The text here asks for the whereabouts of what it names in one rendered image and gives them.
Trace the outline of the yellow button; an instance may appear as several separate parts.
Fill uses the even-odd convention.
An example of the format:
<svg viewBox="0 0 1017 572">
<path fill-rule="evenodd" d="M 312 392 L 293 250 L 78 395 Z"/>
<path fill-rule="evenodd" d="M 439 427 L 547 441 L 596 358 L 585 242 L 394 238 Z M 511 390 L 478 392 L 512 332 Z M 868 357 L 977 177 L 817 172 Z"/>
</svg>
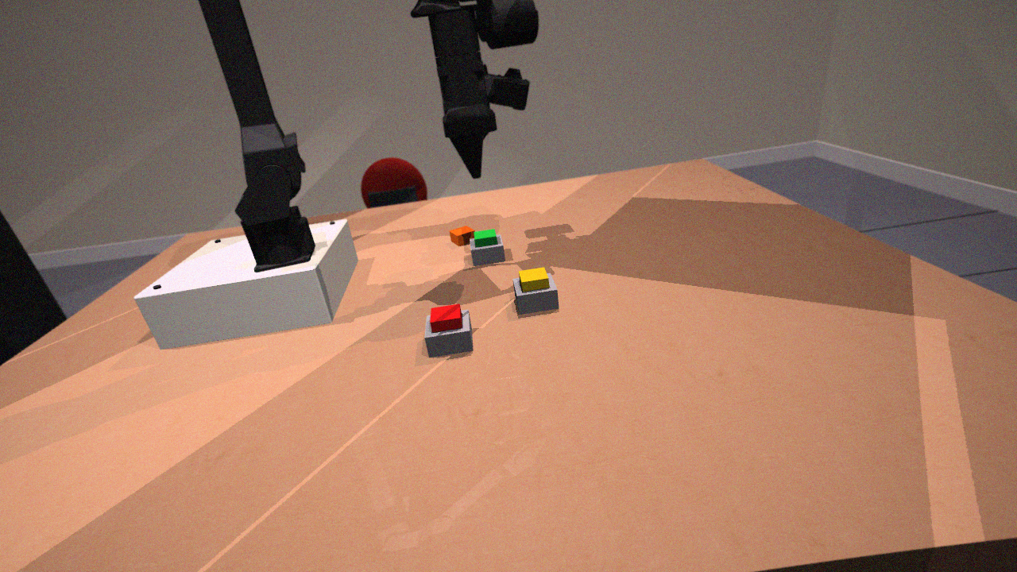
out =
<svg viewBox="0 0 1017 572">
<path fill-rule="evenodd" d="M 519 314 L 559 309 L 555 282 L 545 268 L 519 271 L 519 277 L 512 279 Z"/>
</svg>

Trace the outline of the green button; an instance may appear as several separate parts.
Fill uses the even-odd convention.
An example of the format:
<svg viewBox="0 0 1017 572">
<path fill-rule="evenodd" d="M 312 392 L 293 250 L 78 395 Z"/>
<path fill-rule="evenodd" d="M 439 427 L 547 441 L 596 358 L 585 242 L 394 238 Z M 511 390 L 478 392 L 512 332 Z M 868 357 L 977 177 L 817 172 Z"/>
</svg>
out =
<svg viewBox="0 0 1017 572">
<path fill-rule="evenodd" d="M 504 263 L 504 242 L 495 229 L 474 232 L 474 238 L 470 242 L 473 265 Z"/>
</svg>

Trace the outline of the red button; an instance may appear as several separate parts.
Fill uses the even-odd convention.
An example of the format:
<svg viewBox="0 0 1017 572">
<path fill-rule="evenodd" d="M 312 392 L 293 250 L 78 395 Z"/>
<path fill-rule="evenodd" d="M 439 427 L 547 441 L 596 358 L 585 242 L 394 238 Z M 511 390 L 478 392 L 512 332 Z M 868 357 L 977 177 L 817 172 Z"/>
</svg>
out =
<svg viewBox="0 0 1017 572">
<path fill-rule="evenodd" d="M 430 358 L 474 351 L 469 309 L 460 304 L 432 308 L 427 316 L 425 342 Z"/>
</svg>

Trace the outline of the orange cube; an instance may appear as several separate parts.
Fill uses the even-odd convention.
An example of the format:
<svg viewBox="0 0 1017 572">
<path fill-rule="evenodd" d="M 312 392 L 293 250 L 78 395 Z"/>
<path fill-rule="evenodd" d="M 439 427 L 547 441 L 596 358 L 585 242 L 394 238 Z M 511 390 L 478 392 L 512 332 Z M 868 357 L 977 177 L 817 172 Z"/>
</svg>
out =
<svg viewBox="0 0 1017 572">
<path fill-rule="evenodd" d="M 455 230 L 450 230 L 450 239 L 454 244 L 462 246 L 464 244 L 469 244 L 470 239 L 474 238 L 475 230 L 469 228 L 468 226 L 462 226 Z"/>
</svg>

